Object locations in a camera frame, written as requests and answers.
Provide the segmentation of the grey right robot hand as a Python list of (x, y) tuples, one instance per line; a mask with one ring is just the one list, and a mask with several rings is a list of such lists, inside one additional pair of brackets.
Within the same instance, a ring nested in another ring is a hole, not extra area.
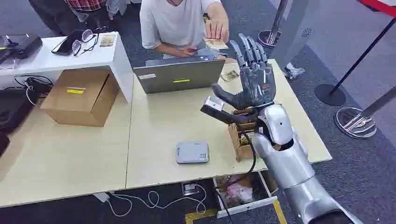
[(238, 37), (242, 41), (243, 50), (236, 41), (230, 40), (229, 43), (235, 51), (240, 68), (242, 91), (232, 94), (223, 90), (219, 84), (213, 84), (215, 96), (238, 110), (273, 103), (276, 84), (264, 47), (243, 33), (238, 33)]

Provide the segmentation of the person's right hand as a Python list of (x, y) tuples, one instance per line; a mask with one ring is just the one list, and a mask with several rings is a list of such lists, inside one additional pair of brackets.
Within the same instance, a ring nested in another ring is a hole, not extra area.
[(197, 49), (192, 47), (184, 47), (183, 49), (176, 49), (175, 56), (176, 57), (189, 57), (194, 56)]

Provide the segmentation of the person's left hand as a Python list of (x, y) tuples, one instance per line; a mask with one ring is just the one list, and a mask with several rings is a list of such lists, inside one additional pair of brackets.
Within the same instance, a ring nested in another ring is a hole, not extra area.
[(229, 20), (211, 19), (205, 23), (205, 37), (208, 39), (221, 40), (224, 43), (229, 41)]

